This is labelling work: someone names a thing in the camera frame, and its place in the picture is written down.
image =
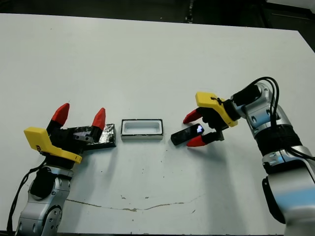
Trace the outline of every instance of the black wire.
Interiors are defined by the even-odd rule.
[[[9,219],[8,219],[8,223],[7,223],[7,226],[6,226],[6,230],[8,232],[8,235],[10,235],[10,236],[13,236],[12,217],[13,217],[13,213],[14,213],[16,204],[18,202],[18,197],[19,197],[20,191],[21,191],[23,185],[28,181],[30,174],[33,173],[33,172],[36,172],[40,168],[42,168],[43,165],[45,164],[45,162],[46,162],[46,159],[39,166],[37,166],[37,167],[35,167],[33,169],[30,169],[29,172],[27,172],[26,175],[24,175],[24,177],[23,177],[23,179],[22,179],[22,181],[20,183],[18,191],[16,192],[16,195],[15,195],[15,197],[13,199],[13,202],[12,202],[12,205],[11,205],[11,209],[10,209],[10,213],[9,213]]]

